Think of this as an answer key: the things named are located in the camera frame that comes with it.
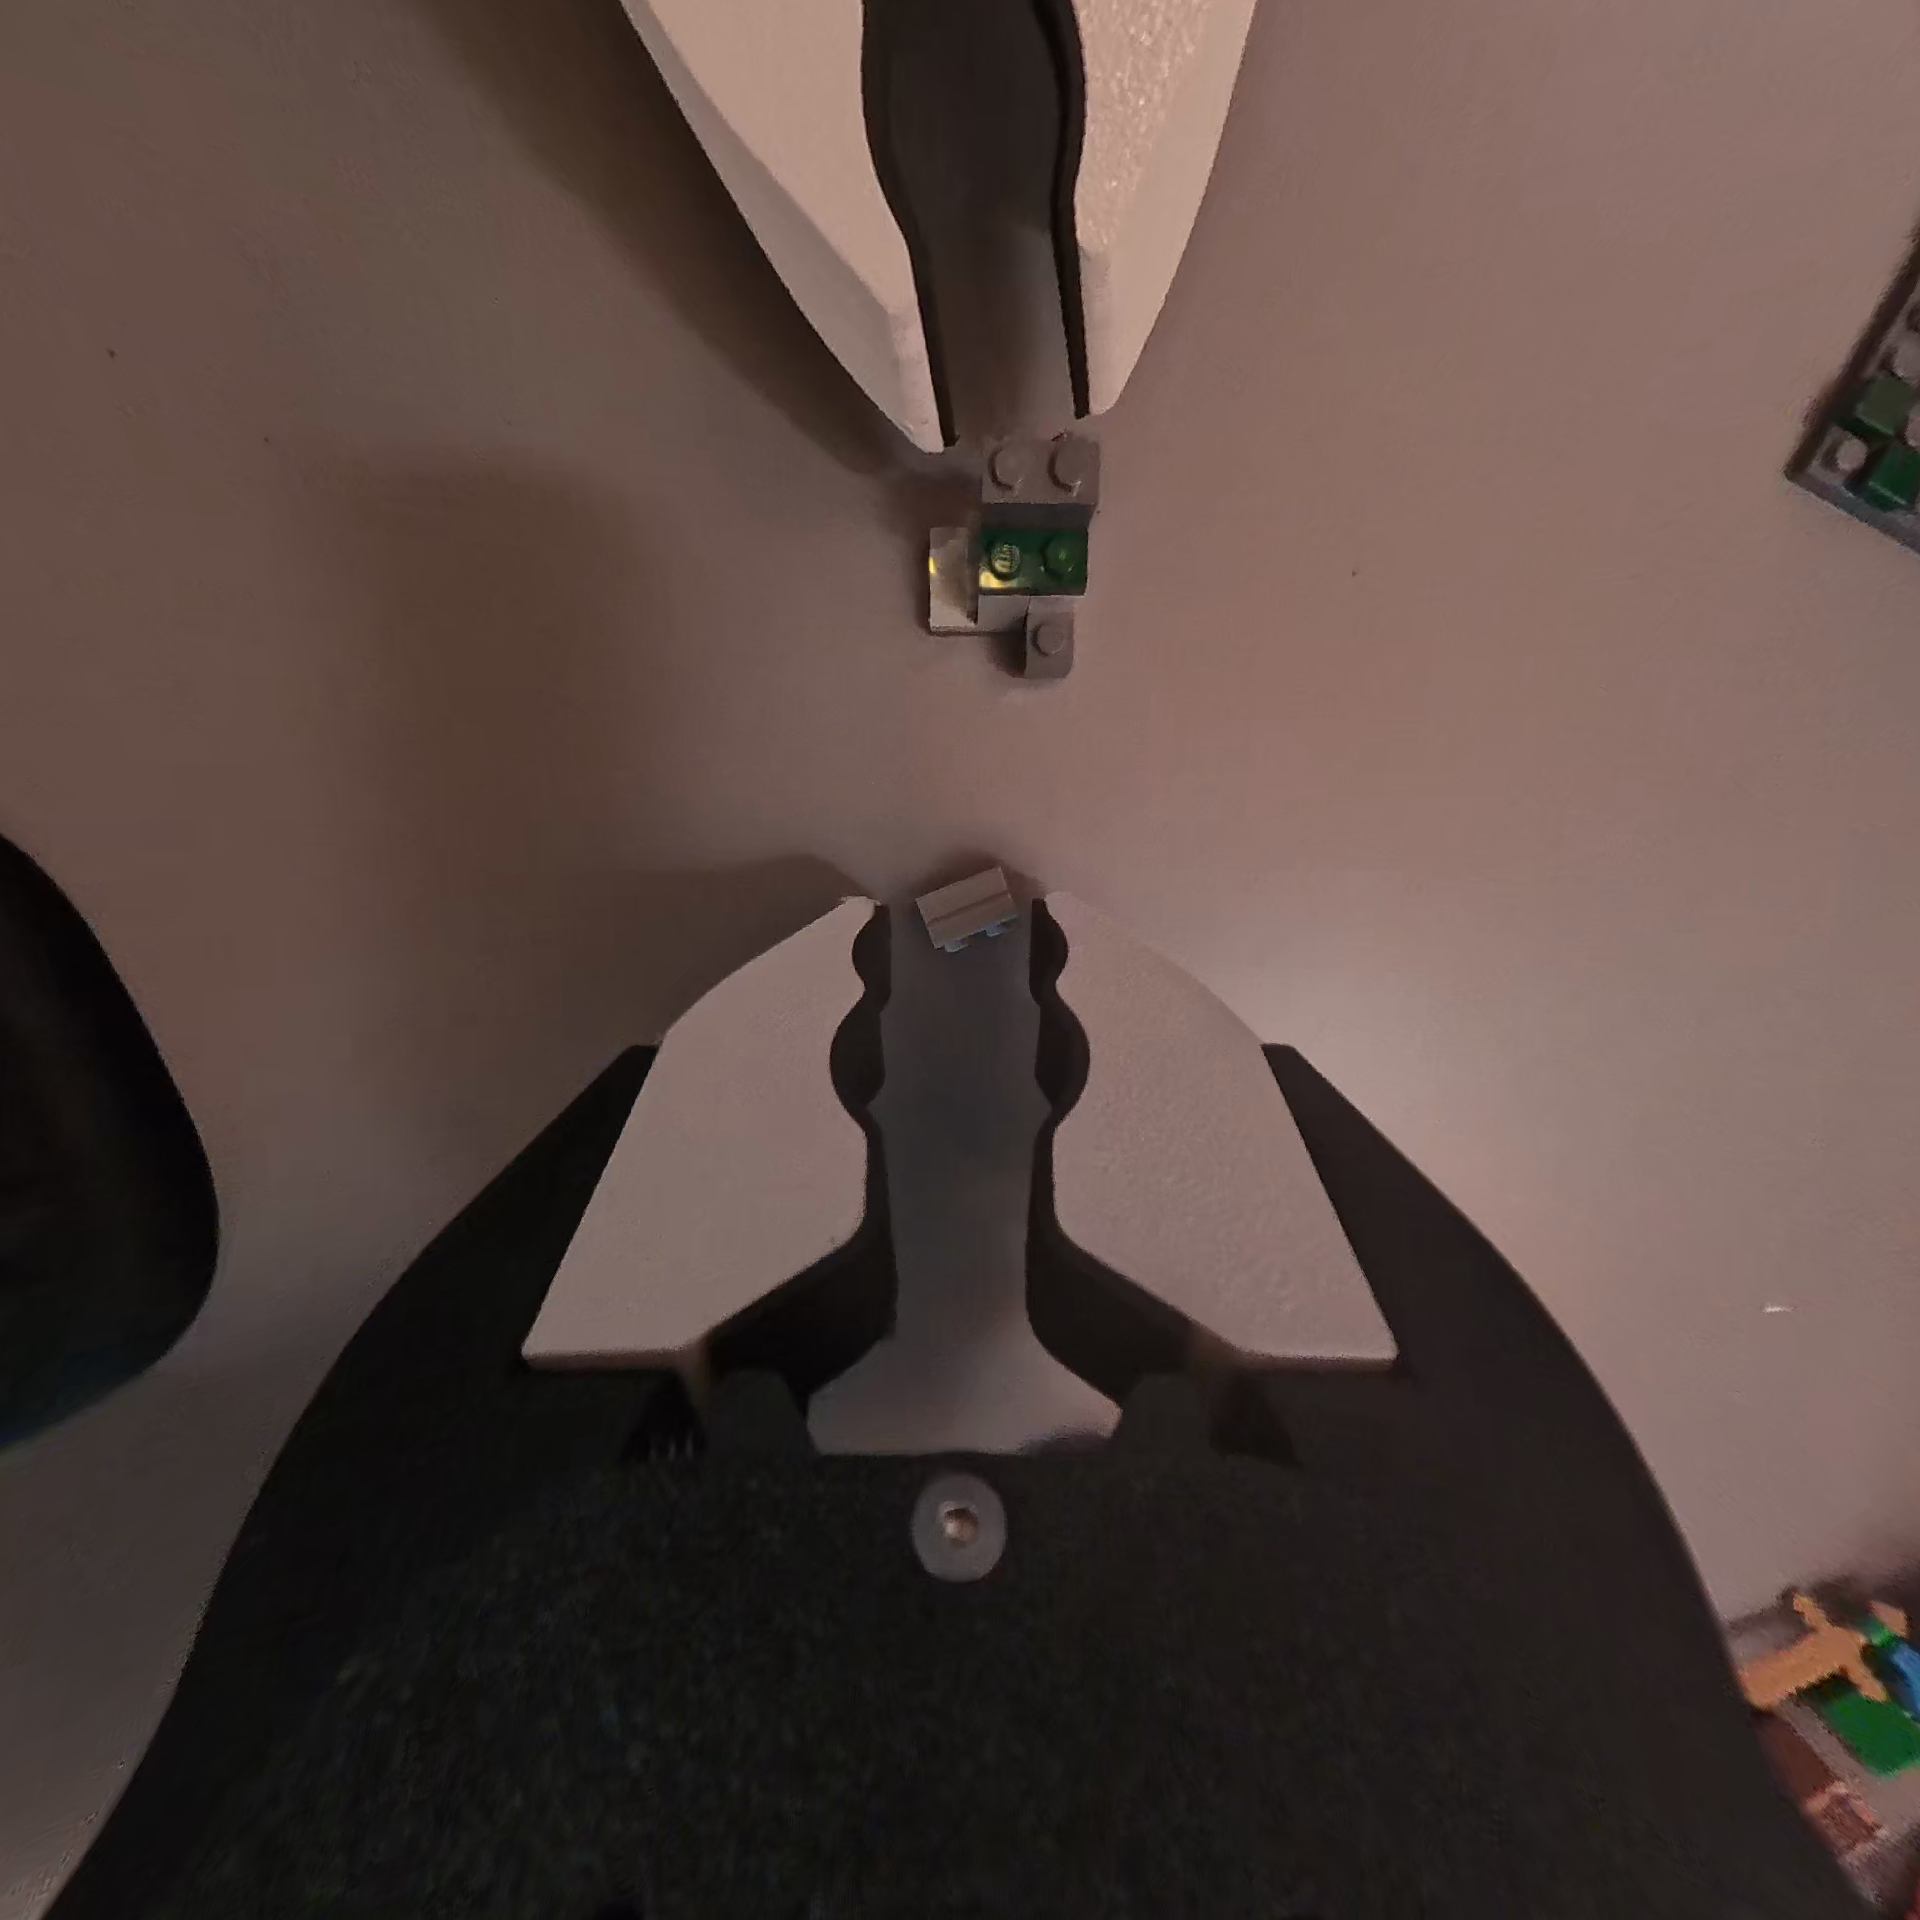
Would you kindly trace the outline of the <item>small grey toy brick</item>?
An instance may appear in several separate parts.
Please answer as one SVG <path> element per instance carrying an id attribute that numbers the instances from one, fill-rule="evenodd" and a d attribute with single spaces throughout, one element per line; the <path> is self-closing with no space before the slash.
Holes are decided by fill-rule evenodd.
<path id="1" fill-rule="evenodd" d="M 938 952 L 994 941 L 1023 918 L 1023 903 L 997 862 L 924 891 L 915 899 L 915 909 Z"/>

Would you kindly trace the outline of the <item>tan toy brick assembly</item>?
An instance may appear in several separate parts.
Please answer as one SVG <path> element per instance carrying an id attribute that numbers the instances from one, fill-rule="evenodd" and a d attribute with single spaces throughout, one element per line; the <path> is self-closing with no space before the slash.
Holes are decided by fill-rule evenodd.
<path id="1" fill-rule="evenodd" d="M 1880 1908 L 1915 1887 L 1915 1591 L 1791 1591 L 1728 1628 L 1768 1774 Z"/>

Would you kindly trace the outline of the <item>grey desk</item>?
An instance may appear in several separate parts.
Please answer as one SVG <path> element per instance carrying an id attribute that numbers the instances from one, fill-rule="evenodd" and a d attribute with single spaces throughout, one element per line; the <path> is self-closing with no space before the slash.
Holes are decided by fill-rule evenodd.
<path id="1" fill-rule="evenodd" d="M 976 862 L 1489 1231 L 1724 1613 L 1915 1556 L 1915 557 L 1785 481 L 1914 229 L 1915 4 L 1261 4 L 1025 687 L 617 4 L 4 4 L 4 836 L 225 1214 L 4 1454 L 4 1916 L 383 1291 L 841 894 L 903 1305 L 819 1435 L 1096 1424 L 1018 1325 L 1023 948 L 913 911 Z"/>

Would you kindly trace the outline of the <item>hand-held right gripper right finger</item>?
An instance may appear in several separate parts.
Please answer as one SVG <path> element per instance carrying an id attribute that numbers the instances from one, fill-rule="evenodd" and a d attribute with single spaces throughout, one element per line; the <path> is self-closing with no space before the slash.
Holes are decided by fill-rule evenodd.
<path id="1" fill-rule="evenodd" d="M 1241 1363 L 1391 1367 L 1400 1343 L 1256 1030 L 1082 899 L 1043 905 L 1088 1047 L 1049 1150 L 1067 1251 Z"/>

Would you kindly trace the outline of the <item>grey toy baseplate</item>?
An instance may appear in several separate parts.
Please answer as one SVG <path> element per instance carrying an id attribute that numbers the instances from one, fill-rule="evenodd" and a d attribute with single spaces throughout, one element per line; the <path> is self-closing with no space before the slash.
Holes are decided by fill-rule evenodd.
<path id="1" fill-rule="evenodd" d="M 1917 552 L 1917 237 L 1840 369 L 1816 397 L 1783 480 Z"/>

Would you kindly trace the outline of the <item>grey green toy brick assembly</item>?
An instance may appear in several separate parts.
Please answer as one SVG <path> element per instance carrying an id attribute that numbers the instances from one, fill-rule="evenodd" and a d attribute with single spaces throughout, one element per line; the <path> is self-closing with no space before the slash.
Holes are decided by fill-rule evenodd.
<path id="1" fill-rule="evenodd" d="M 928 632 L 989 639 L 1023 680 L 1066 680 L 1090 587 L 1100 467 L 1098 440 L 1079 431 L 992 444 L 972 515 L 928 533 Z"/>

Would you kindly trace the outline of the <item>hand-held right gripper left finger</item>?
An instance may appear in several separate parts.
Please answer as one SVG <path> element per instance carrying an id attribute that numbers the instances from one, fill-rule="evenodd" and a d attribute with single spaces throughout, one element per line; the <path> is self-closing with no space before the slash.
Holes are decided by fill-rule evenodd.
<path id="1" fill-rule="evenodd" d="M 848 896 L 658 1045 L 521 1343 L 540 1369 L 844 1374 L 898 1272 L 874 1101 L 883 905 Z"/>

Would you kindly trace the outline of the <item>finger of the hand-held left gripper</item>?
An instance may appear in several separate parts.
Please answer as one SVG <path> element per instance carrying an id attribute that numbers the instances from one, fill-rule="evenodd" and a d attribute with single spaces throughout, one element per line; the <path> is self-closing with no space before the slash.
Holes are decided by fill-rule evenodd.
<path id="1" fill-rule="evenodd" d="M 1136 369 L 1209 191 L 1253 1 L 1037 1 L 1058 100 L 1047 232 L 1079 419 Z"/>
<path id="2" fill-rule="evenodd" d="M 781 288 L 938 453 L 1055 421 L 1055 32 L 1029 1 L 626 4 Z"/>

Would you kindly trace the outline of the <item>black mesh chair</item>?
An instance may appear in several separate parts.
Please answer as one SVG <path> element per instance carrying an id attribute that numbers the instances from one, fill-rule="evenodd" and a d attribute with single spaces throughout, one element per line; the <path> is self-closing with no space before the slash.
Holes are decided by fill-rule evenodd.
<path id="1" fill-rule="evenodd" d="M 130 1383 L 220 1257 L 202 1132 L 111 952 L 3 843 L 3 1444 Z"/>

